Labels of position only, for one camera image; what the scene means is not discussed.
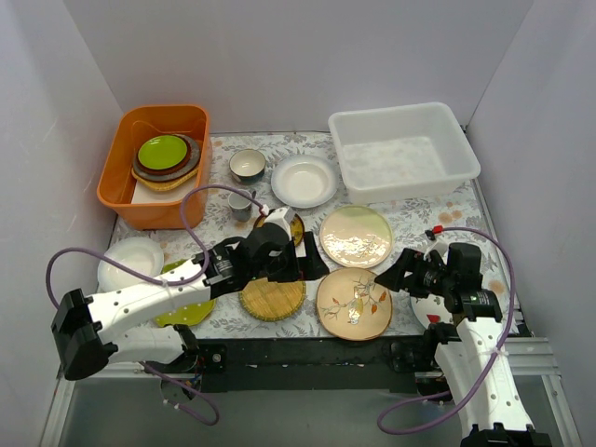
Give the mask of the white watermelon pattern plate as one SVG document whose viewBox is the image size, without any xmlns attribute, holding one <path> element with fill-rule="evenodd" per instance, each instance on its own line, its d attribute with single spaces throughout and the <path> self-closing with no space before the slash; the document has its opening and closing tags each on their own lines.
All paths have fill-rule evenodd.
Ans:
<svg viewBox="0 0 596 447">
<path fill-rule="evenodd" d="M 446 309 L 444 299 L 440 296 L 429 294 L 427 298 L 411 298 L 413 313 L 424 329 L 430 324 L 453 323 L 452 314 Z"/>
</svg>

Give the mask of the tan bird painted plate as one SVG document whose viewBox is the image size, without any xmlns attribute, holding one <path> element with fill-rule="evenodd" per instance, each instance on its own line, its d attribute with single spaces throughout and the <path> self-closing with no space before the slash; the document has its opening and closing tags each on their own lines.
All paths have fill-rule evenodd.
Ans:
<svg viewBox="0 0 596 447">
<path fill-rule="evenodd" d="M 317 311 L 324 329 L 347 341 L 368 341 L 381 336 L 393 313 L 391 291 L 375 282 L 366 269 L 344 267 L 318 285 Z"/>
</svg>

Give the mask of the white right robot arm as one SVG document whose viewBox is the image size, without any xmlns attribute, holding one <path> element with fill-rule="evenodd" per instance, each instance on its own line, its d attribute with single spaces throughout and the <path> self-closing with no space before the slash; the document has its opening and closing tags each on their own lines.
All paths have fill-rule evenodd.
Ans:
<svg viewBox="0 0 596 447">
<path fill-rule="evenodd" d="M 452 243 L 443 251 L 405 249 L 376 283 L 415 298 L 442 298 L 453 320 L 432 323 L 424 333 L 422 361 L 441 370 L 454 401 L 464 446 L 549 446 L 535 429 L 509 366 L 504 343 L 512 317 L 483 288 L 481 250 Z"/>
</svg>

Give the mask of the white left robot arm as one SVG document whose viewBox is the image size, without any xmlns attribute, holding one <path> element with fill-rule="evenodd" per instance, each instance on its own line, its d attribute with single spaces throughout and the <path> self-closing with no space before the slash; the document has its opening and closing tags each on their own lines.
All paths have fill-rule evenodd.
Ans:
<svg viewBox="0 0 596 447">
<path fill-rule="evenodd" d="M 75 289 L 56 303 L 50 329 L 65 379 L 82 380 L 109 363 L 152 361 L 180 373 L 197 364 L 193 336 L 164 328 L 136 334 L 144 322 L 178 307 L 203 304 L 242 291 L 257 278 L 286 283 L 328 275 L 312 233 L 298 256 L 290 233 L 266 223 L 246 237 L 229 237 L 164 277 L 117 291 L 85 295 Z"/>
</svg>

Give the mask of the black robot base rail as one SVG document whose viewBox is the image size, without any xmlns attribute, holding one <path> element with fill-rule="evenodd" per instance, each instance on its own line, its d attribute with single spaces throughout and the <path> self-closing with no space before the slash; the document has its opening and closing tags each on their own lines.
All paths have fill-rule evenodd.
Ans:
<svg viewBox="0 0 596 447">
<path fill-rule="evenodd" d="M 431 395 L 448 390 L 421 335 L 369 341 L 339 338 L 205 339 L 160 373 L 188 378 L 206 393 L 379 389 Z"/>
</svg>

